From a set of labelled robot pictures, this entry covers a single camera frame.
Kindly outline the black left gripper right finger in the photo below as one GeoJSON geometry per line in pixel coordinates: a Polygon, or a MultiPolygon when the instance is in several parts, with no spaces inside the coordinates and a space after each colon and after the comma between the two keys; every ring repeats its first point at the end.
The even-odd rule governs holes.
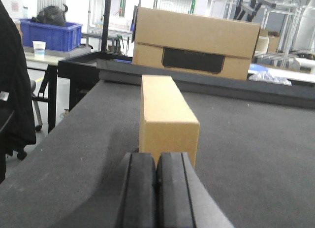
{"type": "Polygon", "coordinates": [[[159,228],[232,228],[195,173],[187,153],[162,153],[157,165],[159,228]]]}

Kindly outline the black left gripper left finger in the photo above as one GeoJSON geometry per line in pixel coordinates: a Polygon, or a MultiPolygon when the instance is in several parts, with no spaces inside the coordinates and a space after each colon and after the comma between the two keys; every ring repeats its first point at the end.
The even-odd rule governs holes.
{"type": "Polygon", "coordinates": [[[131,153],[127,163],[117,228],[155,228],[156,168],[150,153],[131,153]]]}

